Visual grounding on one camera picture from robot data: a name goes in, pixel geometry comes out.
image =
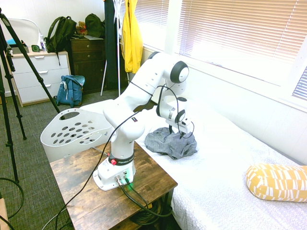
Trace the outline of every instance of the stuffed toy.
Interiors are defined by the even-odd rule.
[[[84,22],[80,22],[78,23],[79,25],[76,26],[76,31],[77,31],[77,34],[79,35],[87,35],[88,32],[87,32],[87,29],[86,29],[86,26],[85,26],[85,23]]]

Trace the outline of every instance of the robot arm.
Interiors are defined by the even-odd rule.
[[[123,94],[104,108],[107,121],[118,129],[111,138],[111,154],[98,166],[93,175],[94,181],[102,190],[117,187],[115,179],[117,176],[126,176],[130,182],[133,181],[134,141],[145,130],[142,121],[133,117],[133,110],[139,105],[148,103],[161,78],[165,79],[165,86],[170,89],[161,90],[156,110],[158,116],[165,118],[171,132],[172,126],[179,126],[182,135],[190,132],[190,121],[186,117],[187,100],[179,97],[178,106],[166,101],[168,96],[184,92],[188,74],[189,69],[184,62],[177,61],[170,55],[153,53],[141,66]]]

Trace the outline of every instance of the tripod leg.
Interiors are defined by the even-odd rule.
[[[1,95],[2,101],[4,102],[4,103],[2,103],[2,107],[3,107],[3,115],[4,115],[4,121],[5,121],[6,134],[7,134],[7,137],[8,137],[8,142],[5,146],[10,147],[15,182],[19,183],[18,175],[17,175],[17,169],[16,169],[14,149],[13,149],[11,127],[10,127],[10,121],[9,121],[9,116],[8,116],[8,109],[6,107],[5,95],[4,94],[5,94],[5,90],[4,90],[3,80],[2,80],[1,70],[0,70],[0,95]]]
[[[12,98],[13,98],[13,102],[14,102],[14,106],[15,106],[15,110],[16,110],[16,113],[17,113],[17,118],[19,120],[19,124],[20,124],[20,129],[21,129],[21,132],[23,134],[23,138],[24,140],[27,139],[27,137],[25,136],[25,133],[24,133],[24,126],[23,126],[23,123],[21,121],[21,118],[23,117],[20,112],[19,112],[19,108],[18,108],[18,103],[17,103],[17,100],[16,100],[16,96],[15,96],[15,93],[14,93],[14,88],[13,88],[13,84],[12,84],[12,78],[13,76],[10,74],[10,71],[9,71],[9,68],[7,66],[7,63],[6,63],[6,58],[5,58],[5,55],[4,55],[4,52],[3,50],[0,50],[0,57],[2,59],[2,63],[3,63],[3,68],[4,68],[4,71],[5,71],[5,78],[8,80],[8,84],[9,84],[9,87],[10,87],[10,91],[11,91],[11,94],[12,94]]]
[[[18,46],[18,48],[20,49],[20,51],[22,52],[22,54],[24,55],[24,58],[27,60],[29,66],[31,67],[33,73],[35,74],[37,80],[39,81],[39,83],[42,85],[44,91],[46,92],[48,98],[50,99],[50,101],[52,102],[54,108],[56,109],[56,111],[58,112],[58,114],[60,113],[59,108],[56,104],[56,102],[53,100],[52,96],[50,95],[48,89],[46,88],[45,84],[44,84],[44,79],[41,78],[41,76],[39,75],[39,73],[37,72],[37,70],[35,69],[31,59],[29,58],[26,50],[24,49],[24,46],[21,44],[21,41],[19,40],[17,34],[15,33],[15,31],[13,30],[9,20],[5,17],[5,15],[3,13],[0,13],[0,18],[2,19],[4,25],[6,26],[6,28],[8,29],[8,31],[10,32],[12,38],[14,39],[16,45]],[[3,36],[3,31],[0,27],[0,36]]]

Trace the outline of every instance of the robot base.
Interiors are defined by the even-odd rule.
[[[98,169],[93,173],[93,179],[96,185],[103,191],[107,191],[118,187],[116,182],[116,176],[119,175],[122,179],[123,184],[126,184],[124,176],[127,176],[129,182],[133,181],[133,176],[135,175],[134,161],[125,165],[113,165],[106,158],[99,166]]]

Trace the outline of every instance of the gray carpet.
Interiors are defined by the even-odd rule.
[[[117,90],[92,93],[83,96],[82,105],[91,104],[118,96]],[[11,125],[13,148],[15,153],[20,186],[24,190],[24,205],[19,213],[10,219],[16,230],[41,230],[64,205],[61,193],[40,142],[40,134],[57,115],[51,102],[38,103],[21,107],[22,122],[27,140],[23,140],[16,111],[11,97],[7,98],[8,114]],[[69,109],[68,105],[60,105],[61,111]],[[7,142],[2,105],[0,105],[0,177],[14,179],[10,149]],[[18,188],[10,182],[0,181],[0,192],[5,199],[8,215],[17,210],[20,203]],[[58,229],[65,224],[69,215],[64,211],[59,218]],[[54,229],[52,221],[45,229]]]

